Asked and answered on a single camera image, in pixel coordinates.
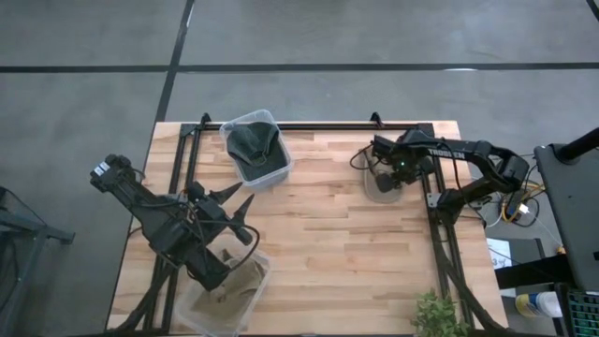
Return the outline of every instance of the plastic bin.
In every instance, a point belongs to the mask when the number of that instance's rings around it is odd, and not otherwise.
[[[252,245],[244,246],[230,231],[221,233],[209,245],[209,248],[215,254],[226,248],[232,256],[239,258],[244,257],[250,251],[251,247]],[[271,275],[270,261],[263,253],[255,250],[247,262],[252,260],[260,264],[260,266],[263,268],[265,272],[264,278],[262,279],[262,282],[260,283],[254,297],[251,299],[246,308],[240,309],[243,310],[243,314],[239,315],[239,320],[236,323],[231,322],[226,326],[219,326],[218,322],[215,322],[210,315],[202,315],[201,313],[192,310],[196,301],[199,299],[202,293],[206,291],[200,283],[194,281],[189,283],[185,291],[177,298],[177,301],[175,302],[174,314],[176,315],[177,319],[197,333],[205,334],[211,337],[237,337],[240,333],[246,330],[252,311],[254,310],[258,299],[260,296],[262,296],[264,288],[266,287]]]
[[[270,124],[277,126],[276,121],[274,120],[274,118],[272,118],[272,115],[270,114],[270,112],[268,110],[257,110],[257,111],[248,113],[240,118],[236,118],[230,122],[227,122],[227,123],[221,125],[221,127],[219,129],[219,134],[221,136],[221,139],[226,144],[226,138],[231,133],[231,130],[233,129],[234,126],[242,125],[242,124],[250,124],[253,122],[266,122],[266,123],[270,123]],[[244,179],[243,174],[241,174],[240,168],[237,165],[237,163],[235,163],[235,161],[233,161],[233,166],[235,167],[235,171],[237,172],[238,177],[240,177],[240,180],[243,182],[243,184],[245,186],[250,187],[255,191],[261,191],[270,186],[276,185],[277,183],[281,183],[287,178],[287,176],[289,175],[289,171],[293,168],[293,159],[291,158],[291,155],[289,155],[289,151],[287,150],[287,147],[285,146],[285,141],[283,140],[283,134],[281,133],[281,130],[279,130],[278,140],[279,140],[279,143],[281,144],[281,147],[283,148],[283,151],[285,152],[285,157],[286,157],[287,163],[288,163],[283,168],[279,168],[267,175],[264,175],[260,178],[254,179],[252,181],[247,181]]]

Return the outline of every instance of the green plant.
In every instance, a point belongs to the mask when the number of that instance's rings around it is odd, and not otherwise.
[[[412,325],[416,327],[418,337],[466,337],[468,325],[456,318],[456,307],[451,298],[440,299],[431,289],[420,295],[416,309],[416,318]]]

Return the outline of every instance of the concrete floor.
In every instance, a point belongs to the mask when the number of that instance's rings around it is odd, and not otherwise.
[[[183,6],[5,0],[0,66],[167,65]],[[597,30],[583,0],[197,0],[181,63],[596,62]],[[130,215],[88,174],[109,153],[143,166],[165,77],[0,74],[0,184],[77,232],[72,246],[48,244],[21,335],[103,329]],[[599,125],[598,87],[599,70],[179,74],[166,120],[262,108],[278,120],[364,120],[379,111],[388,120],[458,120],[465,139],[528,154]],[[558,236],[541,200],[540,218]],[[538,237],[548,255],[557,246],[539,225],[500,224],[488,236]],[[551,332],[510,316],[518,330]]]

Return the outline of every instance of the butcher block tabletop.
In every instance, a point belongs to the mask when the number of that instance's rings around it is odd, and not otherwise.
[[[432,123],[435,137],[460,138],[456,122]],[[143,183],[155,194],[168,191],[180,126],[158,123],[153,132]],[[422,184],[405,186],[401,198],[392,204],[374,203],[363,192],[363,172],[348,164],[373,134],[395,139],[401,133],[282,132],[295,161],[293,169],[285,182],[256,194],[246,218],[248,225],[260,231],[258,250],[270,258],[272,276],[244,333],[415,332],[410,319],[415,315],[417,294],[431,288],[439,293]],[[186,142],[178,191],[183,188],[190,143]],[[451,161],[441,162],[447,187],[456,186]],[[459,162],[459,172],[461,184],[466,185],[471,177],[465,163]],[[195,180],[207,190],[220,190],[239,181],[218,132],[201,133]],[[251,194],[242,187],[224,208],[232,215]],[[132,228],[138,225],[134,221]],[[506,327],[480,221],[460,218],[456,231],[468,287]],[[122,323],[141,300],[152,279],[154,258],[140,231],[127,240],[108,328]],[[189,282],[183,268],[178,296]],[[154,322],[161,320],[162,305],[159,301]],[[193,333],[176,315],[170,332]]]

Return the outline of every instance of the black cloth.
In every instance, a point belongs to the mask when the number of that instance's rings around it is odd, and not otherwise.
[[[226,138],[226,150],[248,182],[289,164],[279,141],[279,129],[270,123],[234,126]]]

